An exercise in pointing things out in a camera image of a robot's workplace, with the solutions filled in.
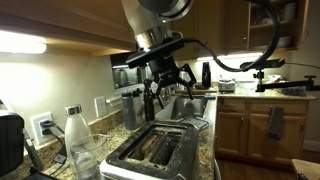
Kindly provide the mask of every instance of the light switch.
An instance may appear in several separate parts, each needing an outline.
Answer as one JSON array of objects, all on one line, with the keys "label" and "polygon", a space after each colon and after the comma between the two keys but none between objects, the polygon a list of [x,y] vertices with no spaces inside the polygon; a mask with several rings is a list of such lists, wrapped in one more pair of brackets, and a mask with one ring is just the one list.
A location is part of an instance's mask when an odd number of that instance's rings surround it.
[{"label": "light switch", "polygon": [[94,106],[96,109],[97,117],[102,117],[107,114],[107,106],[104,96],[97,97],[94,99]]}]

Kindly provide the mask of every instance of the toaster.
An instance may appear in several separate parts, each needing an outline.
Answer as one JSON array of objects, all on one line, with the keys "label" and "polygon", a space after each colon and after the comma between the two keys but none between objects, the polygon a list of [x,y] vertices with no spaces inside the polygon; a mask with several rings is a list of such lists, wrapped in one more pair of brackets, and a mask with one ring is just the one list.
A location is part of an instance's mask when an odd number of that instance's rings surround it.
[{"label": "toaster", "polygon": [[220,92],[234,92],[236,89],[236,83],[228,79],[220,79],[218,82]]},{"label": "toaster", "polygon": [[101,179],[196,179],[198,153],[193,125],[149,122],[102,161]]}]

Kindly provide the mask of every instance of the black cable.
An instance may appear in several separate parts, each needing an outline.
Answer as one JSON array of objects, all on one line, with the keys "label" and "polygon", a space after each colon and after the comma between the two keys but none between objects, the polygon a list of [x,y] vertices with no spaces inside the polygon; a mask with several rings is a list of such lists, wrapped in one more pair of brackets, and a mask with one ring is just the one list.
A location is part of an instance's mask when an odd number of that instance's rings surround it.
[{"label": "black cable", "polygon": [[61,164],[61,166],[59,166],[56,170],[54,170],[52,173],[50,173],[49,176],[52,176],[54,173],[56,173],[57,171],[59,171],[64,164],[65,164],[65,163]]},{"label": "black cable", "polygon": [[313,65],[309,65],[309,64],[302,64],[302,63],[285,63],[285,64],[292,64],[292,65],[298,65],[298,66],[306,66],[306,67],[312,67],[312,68],[315,68],[315,69],[320,69],[320,67],[318,66],[313,66]]},{"label": "black cable", "polygon": [[248,71],[249,69],[252,69],[256,64],[259,64],[259,63],[262,63],[263,61],[266,61],[272,55],[273,51],[276,49],[278,41],[279,41],[280,18],[278,16],[277,12],[274,10],[274,8],[271,6],[270,2],[267,2],[267,1],[251,1],[251,2],[258,4],[259,6],[261,6],[263,8],[263,10],[271,18],[272,23],[274,25],[274,29],[273,29],[272,40],[268,44],[267,48],[264,50],[263,54],[261,56],[259,56],[257,60],[255,60],[254,62],[249,64],[248,66],[240,68],[240,69],[228,67],[218,59],[216,54],[206,45],[206,43],[202,43],[197,39],[185,39],[185,42],[186,43],[195,42],[195,43],[200,44],[204,49],[206,49],[209,52],[209,54],[213,57],[213,60],[222,69],[224,69],[226,71],[230,71],[230,72],[245,72],[245,71]]},{"label": "black cable", "polygon": [[62,134],[64,134],[64,131],[53,121],[47,120],[47,121],[43,121],[40,123],[40,125],[44,128],[51,128],[51,127],[55,127],[58,129],[58,131],[60,131]]},{"label": "black cable", "polygon": [[61,144],[62,146],[64,146],[63,141],[62,141],[57,135],[55,135],[50,129],[45,129],[45,130],[43,130],[43,131],[42,131],[42,134],[43,134],[43,135],[52,135],[53,137],[55,137],[55,138],[60,142],[60,144]]}]

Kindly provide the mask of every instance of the plastic bottle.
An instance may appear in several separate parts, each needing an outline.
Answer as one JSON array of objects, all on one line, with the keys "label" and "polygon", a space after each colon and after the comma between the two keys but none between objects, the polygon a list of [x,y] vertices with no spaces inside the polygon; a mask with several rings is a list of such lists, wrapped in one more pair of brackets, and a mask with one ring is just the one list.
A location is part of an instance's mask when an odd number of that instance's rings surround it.
[{"label": "plastic bottle", "polygon": [[136,129],[136,116],[132,93],[127,92],[122,94],[122,108],[125,128],[129,131]]},{"label": "plastic bottle", "polygon": [[81,116],[81,105],[71,105],[65,107],[66,114],[68,116],[67,124],[65,128],[65,144],[67,150],[68,161],[72,170],[72,176],[77,179],[77,171],[75,169],[73,158],[71,156],[70,147],[72,143],[82,137],[91,135],[91,130],[86,121]]},{"label": "plastic bottle", "polygon": [[134,113],[136,116],[136,128],[141,127],[144,124],[142,117],[143,111],[141,106],[140,93],[141,91],[139,88],[136,91],[132,92]]}]

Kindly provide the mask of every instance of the toaster slot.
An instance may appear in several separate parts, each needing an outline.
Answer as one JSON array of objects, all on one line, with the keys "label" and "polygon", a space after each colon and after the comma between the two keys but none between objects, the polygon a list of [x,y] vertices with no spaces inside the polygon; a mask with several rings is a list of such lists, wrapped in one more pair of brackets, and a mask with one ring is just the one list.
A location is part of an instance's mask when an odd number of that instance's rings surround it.
[{"label": "toaster slot", "polygon": [[143,161],[152,152],[154,147],[160,143],[164,131],[153,130],[147,134],[139,143],[130,146],[129,151],[123,154],[120,159],[130,161],[130,159]]},{"label": "toaster slot", "polygon": [[151,158],[151,163],[167,166],[170,158],[180,142],[181,132],[169,132],[158,151]]}]

